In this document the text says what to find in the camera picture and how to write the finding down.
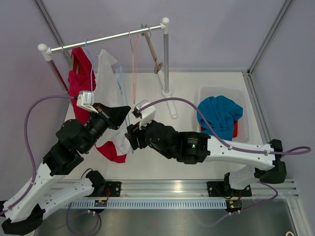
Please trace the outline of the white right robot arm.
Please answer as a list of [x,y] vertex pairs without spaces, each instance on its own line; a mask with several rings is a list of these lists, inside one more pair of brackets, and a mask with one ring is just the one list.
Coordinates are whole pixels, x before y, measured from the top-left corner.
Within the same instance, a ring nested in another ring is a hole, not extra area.
[[210,187],[218,197],[239,197],[250,184],[284,183],[286,166],[281,161],[282,143],[272,140],[265,145],[247,145],[228,142],[199,132],[178,132],[171,126],[151,121],[146,126],[131,124],[125,137],[133,150],[150,147],[167,159],[194,165],[203,162],[229,162],[244,165],[238,171],[228,172],[223,181]]

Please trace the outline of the magenta t shirt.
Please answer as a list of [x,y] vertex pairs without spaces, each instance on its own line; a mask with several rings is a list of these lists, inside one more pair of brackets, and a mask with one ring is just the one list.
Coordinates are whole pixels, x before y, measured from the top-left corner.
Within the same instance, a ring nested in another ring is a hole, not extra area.
[[[69,71],[68,82],[69,82],[69,95],[78,96],[80,91],[91,90],[91,62],[82,48],[75,48],[72,50],[71,55],[76,55],[81,63],[81,74]],[[126,154],[118,155],[116,146],[112,141],[107,141],[103,145],[95,145],[97,151],[101,153],[105,158],[116,163],[125,163]]]

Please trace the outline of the pink wire hanger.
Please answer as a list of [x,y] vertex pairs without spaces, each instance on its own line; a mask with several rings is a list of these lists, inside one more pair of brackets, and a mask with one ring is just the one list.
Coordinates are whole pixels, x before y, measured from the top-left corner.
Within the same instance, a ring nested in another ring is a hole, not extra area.
[[135,41],[132,41],[132,36],[130,31],[128,32],[128,38],[132,53],[132,81],[133,81],[133,103],[136,102],[136,87],[137,87],[137,62],[138,62],[138,52],[140,37],[136,36]]

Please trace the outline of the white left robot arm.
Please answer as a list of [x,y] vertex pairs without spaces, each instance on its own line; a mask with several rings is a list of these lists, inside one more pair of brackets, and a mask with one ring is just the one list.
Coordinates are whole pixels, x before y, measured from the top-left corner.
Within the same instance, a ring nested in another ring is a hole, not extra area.
[[91,171],[72,186],[54,194],[48,191],[81,162],[107,129],[117,130],[123,124],[130,106],[107,107],[93,104],[95,112],[82,124],[77,119],[64,122],[56,133],[58,142],[44,156],[42,163],[14,197],[0,203],[6,220],[1,227],[5,234],[26,235],[59,208],[82,197],[98,197],[105,192],[106,180],[99,171]]

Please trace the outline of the light blue hanger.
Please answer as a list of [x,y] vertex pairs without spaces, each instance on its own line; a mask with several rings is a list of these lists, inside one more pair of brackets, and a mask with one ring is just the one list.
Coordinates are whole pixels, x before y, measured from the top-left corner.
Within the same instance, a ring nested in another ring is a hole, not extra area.
[[90,59],[90,62],[91,62],[91,71],[90,71],[90,80],[91,80],[91,93],[92,95],[95,94],[95,88],[96,88],[96,82],[95,82],[95,58],[92,56],[91,52],[89,51],[88,49],[88,38],[85,40],[85,49],[88,53],[88,57]]
[[[116,70],[116,75],[117,75],[117,81],[118,81],[118,85],[119,85],[119,89],[120,89],[123,105],[127,106],[128,102],[127,102],[127,95],[126,95],[125,83],[124,83],[124,72],[123,72],[123,65],[121,63],[120,63],[119,71]],[[129,125],[130,125],[130,118],[129,118],[129,115],[127,115],[126,118],[125,118],[125,126],[126,126],[126,128]],[[131,152],[131,154],[134,153],[134,150],[133,150],[133,148],[131,146],[130,146],[130,152]]]

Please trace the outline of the red t shirt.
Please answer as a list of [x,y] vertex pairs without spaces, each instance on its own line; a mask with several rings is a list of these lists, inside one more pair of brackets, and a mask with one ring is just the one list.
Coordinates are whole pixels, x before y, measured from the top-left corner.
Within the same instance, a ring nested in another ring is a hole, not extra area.
[[234,128],[233,128],[233,138],[236,138],[238,136],[238,121],[234,122]]

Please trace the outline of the white t shirt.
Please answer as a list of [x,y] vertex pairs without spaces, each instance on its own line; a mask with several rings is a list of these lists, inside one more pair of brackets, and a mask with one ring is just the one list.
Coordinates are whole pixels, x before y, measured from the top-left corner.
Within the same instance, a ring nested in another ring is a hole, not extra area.
[[[94,102],[101,103],[107,107],[119,107],[123,105],[122,95],[118,85],[118,79],[113,73],[112,65],[117,60],[106,50],[101,50],[98,59],[98,73],[96,88],[94,90]],[[125,137],[126,123],[118,130],[108,129],[97,141],[96,147],[101,148],[105,144],[113,144],[117,155],[127,154],[130,144]]]

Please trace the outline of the blue t shirt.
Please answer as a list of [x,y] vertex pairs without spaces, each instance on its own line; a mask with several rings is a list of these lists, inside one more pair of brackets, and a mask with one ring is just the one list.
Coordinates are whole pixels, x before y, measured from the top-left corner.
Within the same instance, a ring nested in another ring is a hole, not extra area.
[[243,116],[243,108],[233,100],[220,95],[205,98],[197,107],[197,120],[201,132],[217,135],[224,140],[233,138],[234,124]]

